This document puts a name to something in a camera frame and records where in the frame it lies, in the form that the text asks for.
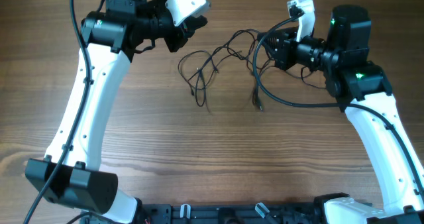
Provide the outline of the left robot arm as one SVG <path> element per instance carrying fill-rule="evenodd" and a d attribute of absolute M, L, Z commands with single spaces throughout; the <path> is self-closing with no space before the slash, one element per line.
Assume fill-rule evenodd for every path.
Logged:
<path fill-rule="evenodd" d="M 45 199 L 110 223 L 150 223 L 140 199 L 100 171 L 105 127 L 117 90 L 145 40 L 163 39 L 170 52 L 207 24 L 208 0 L 101 0 L 73 27 L 79 43 L 76 79 L 60 127 L 43 159 L 25 176 Z"/>

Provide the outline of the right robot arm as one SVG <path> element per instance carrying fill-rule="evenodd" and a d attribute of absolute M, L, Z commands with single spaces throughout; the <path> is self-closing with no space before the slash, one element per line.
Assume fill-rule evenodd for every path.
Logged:
<path fill-rule="evenodd" d="M 371 20 L 365 8 L 339 5 L 331 13 L 326 39 L 313 36 L 311 0 L 288 3 L 289 27 L 280 22 L 258 36 L 259 47 L 287 70 L 301 64 L 321 71 L 333 107 L 358 133 L 375 171 L 384 206 L 376 209 L 344 193 L 316 197 L 319 223 L 422 223 L 423 167 L 401 123 L 396 99 L 383 69 L 369 61 Z"/>

